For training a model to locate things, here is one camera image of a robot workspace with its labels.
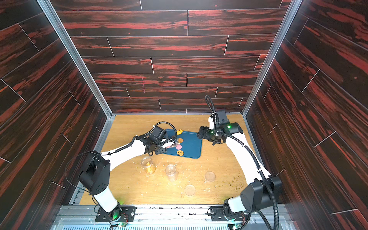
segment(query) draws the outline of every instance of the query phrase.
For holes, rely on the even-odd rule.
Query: petri dish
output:
[[[207,171],[205,173],[205,179],[208,182],[213,182],[216,179],[216,175],[212,171]]]
[[[184,191],[185,191],[185,194],[187,196],[193,196],[195,194],[195,187],[194,187],[194,185],[189,184],[189,185],[185,186]]]

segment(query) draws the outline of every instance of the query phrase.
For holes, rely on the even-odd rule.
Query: green led light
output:
[[[115,212],[115,213],[113,214],[113,220],[116,220],[116,219],[118,218],[118,216],[119,216],[119,213],[118,213],[118,212]]]

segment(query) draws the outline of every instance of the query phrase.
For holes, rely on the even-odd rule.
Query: red wire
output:
[[[128,219],[129,219],[128,214],[126,214],[126,213],[124,213],[124,212],[122,212],[122,214],[124,214],[124,215],[126,215],[126,216],[127,216],[127,221],[126,221],[125,223],[128,223]]]
[[[245,216],[243,214],[241,214],[241,215],[243,216],[243,221],[242,221],[241,225],[243,225],[245,223]]]

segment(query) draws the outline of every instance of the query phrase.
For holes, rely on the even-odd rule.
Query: robotic arm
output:
[[[261,215],[260,209],[273,206],[275,213],[273,230],[277,230],[279,225],[277,201],[282,189],[280,179],[271,177],[254,156],[240,126],[237,123],[230,123],[224,110],[216,112],[208,96],[206,102],[212,110],[209,127],[201,126],[197,137],[207,139],[212,145],[226,143],[239,162],[248,184],[239,196],[224,201],[221,212],[228,220],[234,220],[241,212],[247,212],[250,218],[252,212],[258,211]],[[107,152],[90,153],[88,158],[90,160],[84,162],[79,180],[99,202],[110,221],[118,221],[121,216],[120,204],[109,189],[110,171],[133,157],[153,151],[156,154],[163,153],[166,147],[176,143],[176,133],[175,136],[165,139],[166,131],[158,127],[163,123],[176,130],[170,123],[159,122],[149,132],[135,136],[129,144]]]
[[[135,136],[129,144],[107,152],[90,152],[87,157],[90,160],[84,162],[79,181],[108,214],[110,221],[118,221],[121,216],[120,204],[109,189],[110,171],[136,156],[153,151],[156,154],[164,152],[164,148],[176,143],[176,134],[167,140],[164,138],[166,131],[158,127],[162,123],[169,124],[175,130],[170,123],[159,122],[148,133]]]

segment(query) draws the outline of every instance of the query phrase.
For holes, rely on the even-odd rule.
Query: wooden table surface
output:
[[[198,132],[200,126],[208,126],[208,117],[209,115],[116,116],[102,151],[129,143],[133,136],[146,133],[159,121],[170,122],[177,130]],[[230,122],[240,124],[254,150],[242,116],[229,114],[227,117]],[[166,124],[160,127],[171,128]],[[111,171],[109,187],[121,204],[223,204],[225,199],[238,196],[247,186],[240,165],[226,144],[212,146],[211,142],[203,140],[198,159],[154,154],[152,159],[156,164],[156,171],[152,175],[147,175],[140,165],[141,159],[146,155],[132,158]],[[178,179],[174,182],[170,182],[165,174],[168,164],[174,164],[178,171]],[[215,173],[214,182],[205,182],[207,171]],[[184,192],[188,184],[194,185],[196,189],[191,197]],[[80,204],[93,204],[87,192]]]

